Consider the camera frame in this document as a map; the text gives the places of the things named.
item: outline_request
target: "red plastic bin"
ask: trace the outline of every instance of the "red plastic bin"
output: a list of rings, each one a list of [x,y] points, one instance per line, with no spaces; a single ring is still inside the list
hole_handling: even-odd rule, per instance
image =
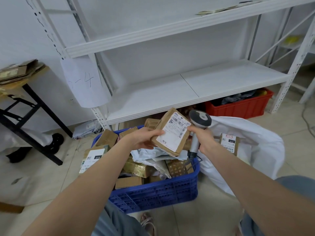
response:
[[[205,102],[206,112],[211,116],[228,116],[245,119],[261,116],[264,114],[264,110],[269,99],[274,94],[266,88],[262,88],[262,90],[266,90],[267,94],[217,107],[215,107],[210,101],[207,101]]]

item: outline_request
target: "barcode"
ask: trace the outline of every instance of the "barcode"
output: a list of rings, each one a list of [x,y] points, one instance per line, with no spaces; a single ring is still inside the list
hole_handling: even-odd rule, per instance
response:
[[[230,148],[230,147],[224,147],[225,149],[229,150],[230,152],[233,152],[233,148]]]

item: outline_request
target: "blue plastic basket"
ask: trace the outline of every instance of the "blue plastic basket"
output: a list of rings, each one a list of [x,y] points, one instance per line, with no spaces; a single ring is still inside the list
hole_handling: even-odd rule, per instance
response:
[[[120,134],[128,128],[115,131]],[[100,138],[98,135],[92,146]],[[194,172],[158,182],[113,190],[109,200],[125,213],[159,208],[194,200],[198,195],[199,162],[194,159]]]

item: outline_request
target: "white shipping label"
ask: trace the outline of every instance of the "white shipping label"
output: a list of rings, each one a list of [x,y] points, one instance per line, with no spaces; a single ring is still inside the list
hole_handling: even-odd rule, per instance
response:
[[[235,152],[235,142],[236,142],[236,136],[233,135],[227,135],[222,134],[222,141],[221,145],[224,146],[227,150],[234,153]]]
[[[157,141],[168,149],[176,152],[183,135],[187,131],[187,126],[191,123],[184,119],[177,112],[173,113],[167,124],[163,127],[165,134],[157,137]]]
[[[97,162],[104,154],[105,149],[91,150],[86,157],[86,160],[82,162],[80,173],[85,172],[90,166]]]

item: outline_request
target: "right hand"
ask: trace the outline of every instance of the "right hand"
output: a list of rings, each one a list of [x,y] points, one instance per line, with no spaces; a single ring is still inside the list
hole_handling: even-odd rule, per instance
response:
[[[188,131],[192,131],[197,135],[197,138],[200,142],[199,150],[201,153],[207,155],[211,153],[211,149],[218,145],[218,143],[213,138],[213,134],[209,128],[201,129],[194,126],[187,127]]]

